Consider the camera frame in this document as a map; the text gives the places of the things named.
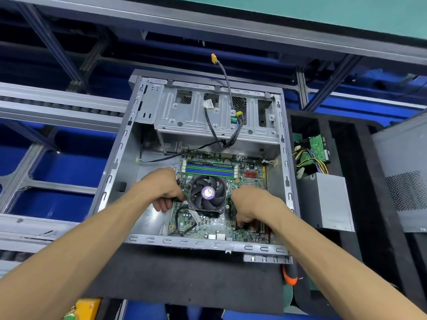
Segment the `fan blade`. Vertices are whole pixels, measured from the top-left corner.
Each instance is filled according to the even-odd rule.
[[[191,189],[191,195],[195,195],[203,190],[204,186],[198,186]]]
[[[201,200],[203,199],[203,197],[201,195],[198,195],[195,199],[194,199],[194,204],[196,207],[198,207],[199,209],[201,209]]]
[[[224,202],[224,199],[225,198],[213,198],[209,200],[209,203],[215,207],[219,207]]]
[[[204,179],[197,180],[196,183],[202,184],[203,186],[209,186],[209,183],[206,182]]]
[[[215,197],[220,198],[222,196],[224,196],[224,186],[222,183],[220,183],[220,186],[218,187],[218,189],[215,192]]]
[[[207,199],[203,199],[203,209],[204,210],[215,210],[215,207]]]
[[[215,189],[215,191],[216,191],[216,179],[215,179],[215,177],[209,177],[209,180],[211,181],[211,187],[213,187],[214,189]]]

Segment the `screwdriver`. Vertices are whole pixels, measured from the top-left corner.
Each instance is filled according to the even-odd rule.
[[[292,264],[282,264],[282,273],[287,284],[292,286],[296,285],[298,281],[298,270],[295,262]]]

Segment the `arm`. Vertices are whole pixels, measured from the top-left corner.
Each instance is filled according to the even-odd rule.
[[[158,169],[0,280],[0,319],[62,319],[126,239],[146,208],[185,199],[172,168]]]
[[[286,247],[344,319],[427,319],[417,306],[353,256],[298,218],[267,191],[241,187],[232,193],[239,225],[258,219]]]

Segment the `purple sticker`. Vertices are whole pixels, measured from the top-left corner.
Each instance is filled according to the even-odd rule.
[[[201,191],[201,196],[207,200],[213,199],[215,196],[215,190],[211,186],[205,186]]]

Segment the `forearm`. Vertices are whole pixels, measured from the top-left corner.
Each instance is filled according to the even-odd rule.
[[[6,274],[0,319],[61,319],[151,202],[125,195]]]
[[[344,319],[427,319],[389,283],[274,199],[261,217]]]

